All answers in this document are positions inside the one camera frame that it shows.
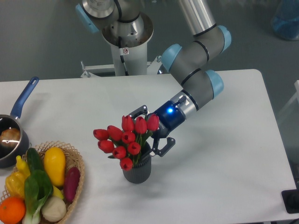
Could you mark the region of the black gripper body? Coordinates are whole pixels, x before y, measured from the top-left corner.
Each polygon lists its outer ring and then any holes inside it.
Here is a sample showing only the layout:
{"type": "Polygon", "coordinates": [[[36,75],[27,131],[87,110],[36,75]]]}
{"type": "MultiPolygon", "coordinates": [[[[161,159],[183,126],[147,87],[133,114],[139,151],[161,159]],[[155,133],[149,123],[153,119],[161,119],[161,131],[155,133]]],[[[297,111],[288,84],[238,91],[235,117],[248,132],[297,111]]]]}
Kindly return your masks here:
{"type": "Polygon", "coordinates": [[[153,113],[150,113],[149,117],[151,117],[152,114],[159,117],[159,130],[153,133],[152,138],[166,138],[171,131],[185,121],[184,115],[175,107],[175,103],[172,101],[164,103],[153,113]]]}

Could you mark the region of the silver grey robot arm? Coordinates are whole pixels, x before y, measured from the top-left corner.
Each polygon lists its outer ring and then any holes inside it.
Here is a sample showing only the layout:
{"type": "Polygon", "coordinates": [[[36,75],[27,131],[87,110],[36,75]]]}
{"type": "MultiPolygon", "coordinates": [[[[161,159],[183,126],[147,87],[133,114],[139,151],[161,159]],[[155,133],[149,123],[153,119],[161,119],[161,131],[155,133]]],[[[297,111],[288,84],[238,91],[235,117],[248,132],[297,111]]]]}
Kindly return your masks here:
{"type": "MultiPolygon", "coordinates": [[[[145,156],[164,156],[175,144],[169,133],[224,88],[215,71],[202,71],[201,67],[230,46],[230,32],[216,24],[205,0],[181,0],[178,4],[194,40],[187,47],[171,45],[160,57],[182,90],[155,111],[159,128],[145,156]]],[[[147,43],[153,24],[140,5],[138,0],[82,0],[75,8],[85,27],[92,33],[101,31],[110,44],[117,76],[148,73],[147,43]]]]}

